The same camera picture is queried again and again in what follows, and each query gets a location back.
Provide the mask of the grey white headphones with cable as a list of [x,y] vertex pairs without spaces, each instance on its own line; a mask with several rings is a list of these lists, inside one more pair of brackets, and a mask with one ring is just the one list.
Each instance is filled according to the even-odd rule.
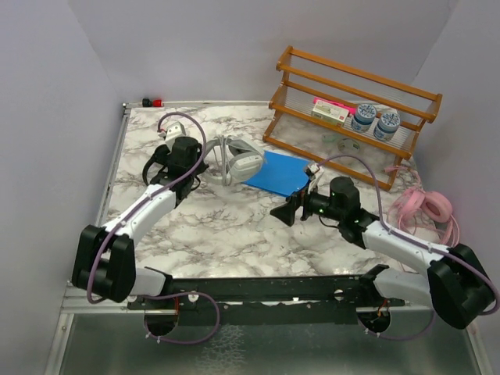
[[254,177],[265,163],[265,151],[244,137],[219,136],[208,141],[205,157],[220,148],[219,174],[206,170],[202,176],[207,183],[231,186]]

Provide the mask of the pink headphones with cable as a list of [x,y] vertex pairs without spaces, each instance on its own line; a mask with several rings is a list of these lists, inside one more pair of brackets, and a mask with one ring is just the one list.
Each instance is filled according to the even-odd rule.
[[415,235],[418,228],[432,230],[442,245],[456,246],[460,229],[453,215],[451,202],[437,191],[425,191],[420,175],[407,166],[387,166],[385,173],[405,171],[411,173],[416,183],[408,187],[390,206],[386,219],[393,219],[394,226]]

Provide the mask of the black headphones with cable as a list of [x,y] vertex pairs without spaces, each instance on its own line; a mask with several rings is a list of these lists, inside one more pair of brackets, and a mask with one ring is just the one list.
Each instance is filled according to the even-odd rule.
[[163,171],[166,168],[169,153],[170,153],[170,149],[167,145],[160,145],[155,149],[152,156],[145,163],[143,170],[142,170],[142,173],[141,173],[141,176],[142,176],[142,180],[146,186],[149,185],[148,172],[149,172],[150,168],[154,164],[157,164],[157,165],[161,166],[160,170]]

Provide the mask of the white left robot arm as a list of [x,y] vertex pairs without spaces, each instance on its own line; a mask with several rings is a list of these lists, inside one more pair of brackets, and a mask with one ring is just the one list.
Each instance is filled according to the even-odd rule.
[[135,247],[190,194],[196,178],[206,170],[202,154],[202,144],[187,136],[177,137],[171,146],[159,146],[152,161],[163,169],[142,196],[114,220],[82,230],[71,284],[85,290],[89,302],[123,302],[131,296],[145,296],[158,309],[170,304],[171,277],[136,267]]

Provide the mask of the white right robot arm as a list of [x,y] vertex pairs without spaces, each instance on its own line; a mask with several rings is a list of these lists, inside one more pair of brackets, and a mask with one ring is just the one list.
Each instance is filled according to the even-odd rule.
[[365,304],[377,305],[385,298],[413,302],[433,309],[457,329],[468,327],[478,316],[498,311],[498,289],[470,247],[425,241],[386,224],[362,208],[359,190],[350,178],[332,179],[328,195],[307,183],[270,214],[291,227],[298,209],[302,220],[310,216],[333,220],[347,242],[411,269],[404,273],[383,268],[361,283],[359,297]]

